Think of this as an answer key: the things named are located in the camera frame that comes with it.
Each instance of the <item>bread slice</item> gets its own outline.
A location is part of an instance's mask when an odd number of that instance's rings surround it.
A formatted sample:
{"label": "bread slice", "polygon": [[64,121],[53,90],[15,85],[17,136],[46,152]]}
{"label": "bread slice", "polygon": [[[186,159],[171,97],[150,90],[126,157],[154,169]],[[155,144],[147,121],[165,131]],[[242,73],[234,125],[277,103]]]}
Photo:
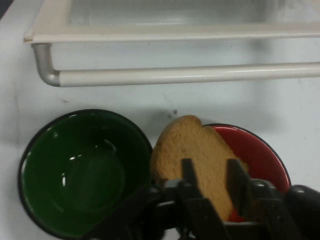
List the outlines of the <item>bread slice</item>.
{"label": "bread slice", "polygon": [[226,189],[227,160],[238,158],[212,127],[202,126],[193,115],[177,118],[161,133],[151,157],[155,180],[181,179],[184,158],[193,160],[202,194],[227,221],[233,209]]}

